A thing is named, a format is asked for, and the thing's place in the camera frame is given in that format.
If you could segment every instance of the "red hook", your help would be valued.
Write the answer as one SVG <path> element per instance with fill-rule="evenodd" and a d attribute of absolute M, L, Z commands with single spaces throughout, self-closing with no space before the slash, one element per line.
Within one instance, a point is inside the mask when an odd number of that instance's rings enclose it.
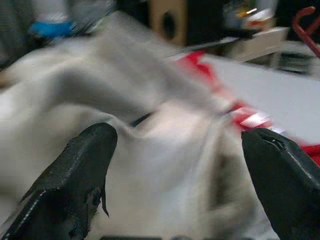
<path fill-rule="evenodd" d="M 315 55 L 320 58 L 320 49 L 317 44 L 311 39 L 311 35 L 320 26 L 320 16 L 307 28 L 305 31 L 300 25 L 300 19 L 304 16 L 313 14 L 316 11 L 314 6 L 309 6 L 301 9 L 293 20 L 293 30 L 296 34 L 309 46 L 309 48 L 315 53 Z"/>

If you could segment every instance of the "blue object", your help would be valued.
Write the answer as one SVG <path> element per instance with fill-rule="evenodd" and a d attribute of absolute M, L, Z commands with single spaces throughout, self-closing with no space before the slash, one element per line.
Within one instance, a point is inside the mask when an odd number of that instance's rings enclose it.
<path fill-rule="evenodd" d="M 46 23 L 37 21 L 30 27 L 30 32 L 43 38 L 54 39 L 57 37 L 67 37 L 71 35 L 73 22 Z"/>

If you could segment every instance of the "white table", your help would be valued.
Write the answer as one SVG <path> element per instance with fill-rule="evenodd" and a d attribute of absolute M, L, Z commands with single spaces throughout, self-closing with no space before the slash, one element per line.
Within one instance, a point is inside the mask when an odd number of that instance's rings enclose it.
<path fill-rule="evenodd" d="M 235 96 L 269 114 L 293 137 L 320 144 L 320 81 L 207 55 Z"/>

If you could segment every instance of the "speaker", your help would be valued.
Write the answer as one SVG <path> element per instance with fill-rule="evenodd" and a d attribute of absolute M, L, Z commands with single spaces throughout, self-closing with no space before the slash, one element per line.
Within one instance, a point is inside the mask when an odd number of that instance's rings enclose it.
<path fill-rule="evenodd" d="M 224 37 L 223 7 L 223 0 L 150 0 L 150 25 L 172 44 L 213 42 Z"/>

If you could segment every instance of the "white fabric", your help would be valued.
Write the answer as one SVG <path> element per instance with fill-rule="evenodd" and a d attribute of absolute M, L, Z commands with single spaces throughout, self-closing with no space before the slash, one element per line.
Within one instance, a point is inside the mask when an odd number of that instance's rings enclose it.
<path fill-rule="evenodd" d="M 35 51 L 8 70 L 17 84 L 0 95 L 0 191 L 20 199 L 69 139 L 107 122 L 118 134 L 110 219 L 99 207 L 87 239 L 234 233 L 256 205 L 240 136 L 210 91 L 128 37 L 123 19 L 115 13 L 86 45 Z"/>

